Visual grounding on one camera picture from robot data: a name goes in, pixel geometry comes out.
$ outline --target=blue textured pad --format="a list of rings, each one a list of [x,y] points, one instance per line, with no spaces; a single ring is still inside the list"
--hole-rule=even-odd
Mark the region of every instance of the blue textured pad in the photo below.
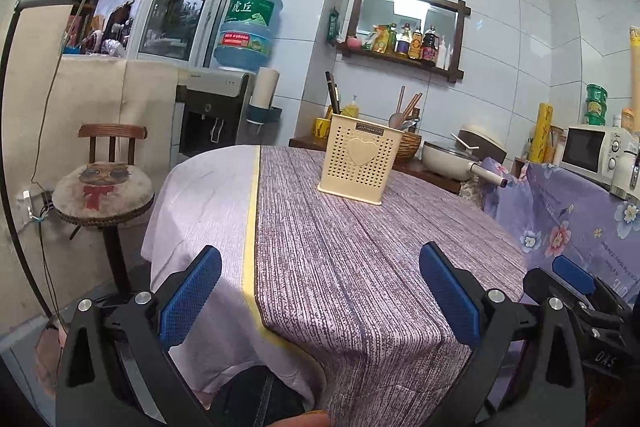
[[[184,342],[221,273],[222,257],[211,247],[160,312],[158,338],[164,349]]]
[[[420,250],[420,274],[460,344],[480,344],[480,315],[456,277],[430,245]]]
[[[551,265],[554,273],[568,282],[582,295],[591,295],[596,291],[593,277],[580,268],[577,264],[569,261],[564,255],[556,257]]]

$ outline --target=beige plastic basket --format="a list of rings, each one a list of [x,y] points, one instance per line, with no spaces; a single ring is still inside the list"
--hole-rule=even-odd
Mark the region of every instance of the beige plastic basket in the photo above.
[[[402,131],[334,114],[318,190],[381,204]]]

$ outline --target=blue water jug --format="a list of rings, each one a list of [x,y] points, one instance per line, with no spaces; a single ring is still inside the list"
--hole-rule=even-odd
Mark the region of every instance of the blue water jug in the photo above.
[[[281,0],[230,0],[213,56],[223,70],[257,73],[271,55]]]

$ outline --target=glass pane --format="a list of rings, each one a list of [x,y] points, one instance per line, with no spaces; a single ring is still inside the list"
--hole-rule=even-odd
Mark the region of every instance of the glass pane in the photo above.
[[[398,36],[408,23],[410,33],[419,24],[422,33],[434,26],[436,34],[444,39],[446,46],[453,42],[458,14],[418,0],[362,0],[357,35],[364,39],[374,26],[396,23]]]
[[[154,0],[140,52],[189,60],[205,0]]]

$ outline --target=tablecloth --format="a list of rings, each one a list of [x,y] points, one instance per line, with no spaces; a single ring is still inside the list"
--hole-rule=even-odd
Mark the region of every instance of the tablecloth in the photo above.
[[[468,357],[420,277],[421,246],[511,299],[522,255],[479,209],[400,172],[382,206],[319,192],[323,158],[236,146],[171,172],[143,245],[152,288],[206,244],[223,272],[170,354],[194,390],[264,364],[336,425],[420,425]]]
[[[551,164],[527,163],[514,178],[491,158],[482,166],[509,179],[485,185],[484,211],[520,244],[527,269],[562,254],[600,277],[627,302],[640,284],[639,208],[595,183]]]

